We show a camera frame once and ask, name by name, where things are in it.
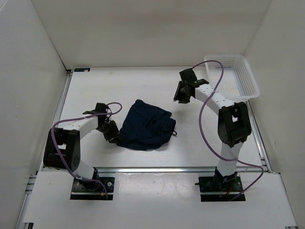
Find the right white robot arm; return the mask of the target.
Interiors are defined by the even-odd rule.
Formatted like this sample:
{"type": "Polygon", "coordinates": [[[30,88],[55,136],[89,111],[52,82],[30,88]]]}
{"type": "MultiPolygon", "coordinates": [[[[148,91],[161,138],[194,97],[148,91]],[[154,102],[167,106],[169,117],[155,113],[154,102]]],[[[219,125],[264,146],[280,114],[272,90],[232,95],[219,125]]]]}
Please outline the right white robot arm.
{"type": "Polygon", "coordinates": [[[247,105],[245,102],[236,103],[225,98],[206,80],[198,80],[191,68],[179,74],[181,80],[173,100],[187,104],[193,97],[218,115],[217,133],[222,148],[220,161],[215,168],[214,186],[224,191],[237,176],[236,165],[240,150],[252,132],[247,105]]]}

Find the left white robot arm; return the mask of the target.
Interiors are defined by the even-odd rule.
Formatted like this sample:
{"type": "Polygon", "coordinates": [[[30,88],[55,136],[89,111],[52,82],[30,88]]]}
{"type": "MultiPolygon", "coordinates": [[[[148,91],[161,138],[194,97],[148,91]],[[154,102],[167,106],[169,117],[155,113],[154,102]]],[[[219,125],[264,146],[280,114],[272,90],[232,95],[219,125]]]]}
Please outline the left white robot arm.
{"type": "Polygon", "coordinates": [[[89,191],[95,191],[100,185],[98,171],[81,160],[81,139],[91,131],[101,132],[105,140],[116,144],[120,142],[120,132],[111,116],[109,104],[97,103],[95,109],[85,111],[80,118],[66,119],[56,122],[48,133],[47,143],[43,156],[46,167],[65,169],[74,178],[83,180],[83,185],[89,191]]]}

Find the navy blue shorts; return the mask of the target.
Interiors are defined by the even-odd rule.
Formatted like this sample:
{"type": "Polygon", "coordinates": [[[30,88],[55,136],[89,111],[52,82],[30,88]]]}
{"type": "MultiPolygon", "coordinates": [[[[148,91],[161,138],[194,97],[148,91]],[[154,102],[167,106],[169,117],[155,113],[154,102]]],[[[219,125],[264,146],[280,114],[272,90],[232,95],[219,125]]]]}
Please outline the navy blue shorts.
{"type": "Polygon", "coordinates": [[[175,133],[172,113],[157,106],[136,100],[120,129],[120,147],[133,150],[152,150],[168,143],[175,133]]]}

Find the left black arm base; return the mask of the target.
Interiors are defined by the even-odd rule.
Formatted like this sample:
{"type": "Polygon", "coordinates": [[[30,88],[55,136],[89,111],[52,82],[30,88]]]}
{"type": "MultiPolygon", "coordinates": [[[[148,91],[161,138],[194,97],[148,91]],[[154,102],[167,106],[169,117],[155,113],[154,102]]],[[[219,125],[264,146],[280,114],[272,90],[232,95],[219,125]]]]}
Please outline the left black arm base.
{"type": "Polygon", "coordinates": [[[115,177],[99,177],[105,188],[98,182],[74,179],[71,187],[71,200],[113,200],[115,177]]]}

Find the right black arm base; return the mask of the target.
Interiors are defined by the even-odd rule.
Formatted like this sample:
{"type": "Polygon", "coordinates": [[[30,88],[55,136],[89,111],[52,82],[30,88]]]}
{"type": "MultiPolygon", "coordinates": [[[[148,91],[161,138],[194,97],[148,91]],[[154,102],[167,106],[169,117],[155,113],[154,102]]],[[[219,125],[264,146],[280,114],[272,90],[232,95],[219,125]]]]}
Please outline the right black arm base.
{"type": "Polygon", "coordinates": [[[217,183],[215,177],[198,177],[198,180],[194,185],[199,187],[201,202],[246,201],[244,193],[239,195],[244,190],[239,176],[223,186],[217,183]]]}

